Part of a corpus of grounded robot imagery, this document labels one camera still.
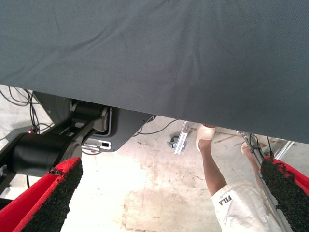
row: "gray fabric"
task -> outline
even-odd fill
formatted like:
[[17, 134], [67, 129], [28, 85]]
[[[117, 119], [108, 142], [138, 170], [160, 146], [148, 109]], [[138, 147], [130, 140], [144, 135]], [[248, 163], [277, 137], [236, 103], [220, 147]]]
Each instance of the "gray fabric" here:
[[0, 83], [309, 143], [309, 2], [0, 1]]

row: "white shorts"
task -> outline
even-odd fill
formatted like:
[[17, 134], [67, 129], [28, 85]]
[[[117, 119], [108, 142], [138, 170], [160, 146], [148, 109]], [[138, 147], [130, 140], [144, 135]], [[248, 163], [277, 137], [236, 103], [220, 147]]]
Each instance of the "white shorts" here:
[[249, 180], [227, 184], [211, 199], [223, 232], [281, 231], [268, 207], [264, 205], [262, 196]]

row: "black cylinder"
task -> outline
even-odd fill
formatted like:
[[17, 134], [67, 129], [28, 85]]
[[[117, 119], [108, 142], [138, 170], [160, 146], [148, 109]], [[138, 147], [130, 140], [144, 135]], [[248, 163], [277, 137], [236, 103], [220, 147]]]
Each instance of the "black cylinder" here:
[[70, 138], [59, 135], [26, 134], [16, 144], [12, 171], [18, 174], [43, 176], [70, 145]]

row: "fila logo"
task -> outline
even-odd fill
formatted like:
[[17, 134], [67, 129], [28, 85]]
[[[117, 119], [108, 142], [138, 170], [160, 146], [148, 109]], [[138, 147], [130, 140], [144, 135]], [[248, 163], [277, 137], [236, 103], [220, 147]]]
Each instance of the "fila logo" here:
[[225, 197], [223, 200], [219, 201], [219, 204], [222, 205], [222, 203], [228, 203], [230, 200], [232, 200], [231, 196]]

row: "leg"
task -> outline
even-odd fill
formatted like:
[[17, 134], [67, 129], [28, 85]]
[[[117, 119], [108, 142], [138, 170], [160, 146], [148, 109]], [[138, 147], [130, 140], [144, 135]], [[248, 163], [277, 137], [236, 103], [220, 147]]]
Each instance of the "leg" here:
[[250, 151], [250, 148], [249, 148], [248, 146], [245, 146], [244, 148], [242, 148], [241, 152], [242, 152], [244, 155], [246, 155], [246, 157], [248, 158], [248, 160], [249, 160], [249, 162], [250, 162], [250, 164], [251, 164], [251, 166], [252, 166], [252, 169], [253, 169], [253, 171], [254, 171], [255, 179], [256, 179], [256, 182], [257, 182], [258, 187], [259, 187], [260, 189], [263, 189], [263, 187], [262, 187], [262, 185], [261, 185], [261, 183], [260, 183], [260, 181], [258, 180], [258, 177], [257, 177], [257, 174], [258, 174], [258, 172], [260, 171], [260, 168], [259, 168], [259, 166], [257, 166], [257, 164], [256, 164], [256, 162], [255, 162], [255, 160], [254, 160], [253, 154], [252, 154], [251, 151]]
[[203, 158], [203, 167], [206, 184], [208, 186], [211, 196], [213, 196], [217, 191], [223, 188], [226, 185], [226, 181], [220, 172], [217, 164], [212, 158], [211, 155], [211, 140], [200, 140], [199, 148], [201, 150]]

